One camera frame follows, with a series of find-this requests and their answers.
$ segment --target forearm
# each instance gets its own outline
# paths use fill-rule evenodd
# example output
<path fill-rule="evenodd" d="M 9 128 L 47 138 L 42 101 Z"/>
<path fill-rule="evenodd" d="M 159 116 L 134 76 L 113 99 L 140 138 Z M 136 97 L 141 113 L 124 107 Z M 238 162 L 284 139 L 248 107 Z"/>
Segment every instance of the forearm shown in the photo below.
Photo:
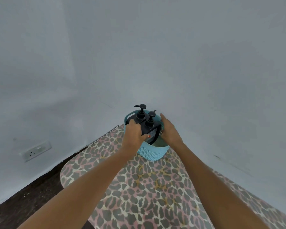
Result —
<path fill-rule="evenodd" d="M 268 228 L 185 144 L 173 149 L 183 162 L 216 229 Z"/>
<path fill-rule="evenodd" d="M 129 154 L 121 148 L 63 189 L 19 229 L 82 228 L 109 184 L 131 158 Z"/>

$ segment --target person's left hand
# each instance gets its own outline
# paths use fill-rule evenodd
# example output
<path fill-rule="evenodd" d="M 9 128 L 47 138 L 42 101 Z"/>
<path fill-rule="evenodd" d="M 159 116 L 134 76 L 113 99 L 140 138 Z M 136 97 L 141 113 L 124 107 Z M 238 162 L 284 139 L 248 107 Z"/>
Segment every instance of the person's left hand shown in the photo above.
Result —
<path fill-rule="evenodd" d="M 134 120 L 131 119 L 129 124 L 126 125 L 122 148 L 129 150 L 134 156 L 136 155 L 143 141 L 145 141 L 147 138 L 150 138 L 150 135 L 142 135 L 141 125 L 136 124 Z"/>

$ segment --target pink and gray pattern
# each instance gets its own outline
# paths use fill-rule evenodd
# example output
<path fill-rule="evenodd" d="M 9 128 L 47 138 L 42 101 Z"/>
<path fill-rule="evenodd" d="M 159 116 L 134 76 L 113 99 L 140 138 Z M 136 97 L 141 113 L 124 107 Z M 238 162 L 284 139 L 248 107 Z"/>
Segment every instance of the pink and gray pattern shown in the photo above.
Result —
<path fill-rule="evenodd" d="M 124 125 L 72 158 L 61 170 L 66 187 L 115 153 Z M 286 215 L 214 171 L 270 228 L 286 228 Z M 175 151 L 158 161 L 137 155 L 120 170 L 89 218 L 95 228 L 214 228 Z"/>

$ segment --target outlet plate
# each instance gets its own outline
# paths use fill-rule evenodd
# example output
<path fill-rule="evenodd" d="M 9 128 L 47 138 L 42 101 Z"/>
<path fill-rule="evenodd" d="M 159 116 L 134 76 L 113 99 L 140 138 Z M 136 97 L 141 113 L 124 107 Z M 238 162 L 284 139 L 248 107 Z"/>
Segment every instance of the outlet plate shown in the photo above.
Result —
<path fill-rule="evenodd" d="M 22 153 L 22 158 L 24 162 L 28 162 L 51 148 L 52 146 L 49 141 L 43 142 L 42 144 L 35 146 L 34 148 L 30 148 L 26 152 Z"/>

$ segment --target person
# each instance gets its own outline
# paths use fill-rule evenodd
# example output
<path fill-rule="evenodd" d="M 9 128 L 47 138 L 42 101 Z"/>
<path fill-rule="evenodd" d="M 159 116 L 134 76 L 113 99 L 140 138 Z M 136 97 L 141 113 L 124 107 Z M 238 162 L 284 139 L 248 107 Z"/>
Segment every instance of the person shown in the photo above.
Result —
<path fill-rule="evenodd" d="M 268 228 L 263 221 L 226 186 L 183 143 L 175 126 L 161 114 L 163 140 L 177 153 L 216 229 Z M 134 120 L 126 125 L 121 148 L 75 180 L 42 206 L 19 229 L 81 229 L 117 173 L 132 159 L 149 135 L 141 135 Z"/>

